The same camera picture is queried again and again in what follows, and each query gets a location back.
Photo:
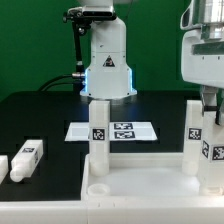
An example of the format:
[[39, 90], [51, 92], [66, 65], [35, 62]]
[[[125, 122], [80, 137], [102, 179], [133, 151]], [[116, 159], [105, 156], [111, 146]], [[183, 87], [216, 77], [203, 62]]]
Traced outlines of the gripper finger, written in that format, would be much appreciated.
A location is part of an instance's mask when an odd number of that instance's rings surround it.
[[224, 89], [221, 91], [221, 105], [216, 113], [216, 124], [224, 126]]

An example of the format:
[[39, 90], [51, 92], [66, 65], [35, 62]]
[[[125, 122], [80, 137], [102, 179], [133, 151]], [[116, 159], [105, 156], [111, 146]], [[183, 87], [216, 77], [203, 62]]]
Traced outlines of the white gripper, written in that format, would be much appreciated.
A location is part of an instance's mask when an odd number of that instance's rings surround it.
[[191, 0], [182, 14], [181, 73], [186, 82], [202, 85], [202, 112], [217, 110], [224, 89], [224, 0]]

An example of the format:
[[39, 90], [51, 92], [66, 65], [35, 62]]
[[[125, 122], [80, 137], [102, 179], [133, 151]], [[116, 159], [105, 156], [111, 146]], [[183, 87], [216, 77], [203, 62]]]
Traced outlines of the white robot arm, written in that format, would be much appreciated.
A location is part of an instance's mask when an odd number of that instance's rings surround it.
[[[121, 86], [119, 98], [132, 88], [126, 64], [126, 27], [114, 10], [123, 0], [79, 0], [78, 7], [68, 12], [80, 23], [79, 30], [93, 31], [91, 63], [87, 68], [87, 90], [95, 98], [103, 96], [97, 89], [96, 77]], [[216, 103], [216, 91], [224, 90], [224, 0], [191, 0], [181, 17], [185, 31], [182, 40], [181, 73], [185, 81], [202, 86], [205, 111], [216, 111], [216, 123], [224, 125], [224, 101]]]

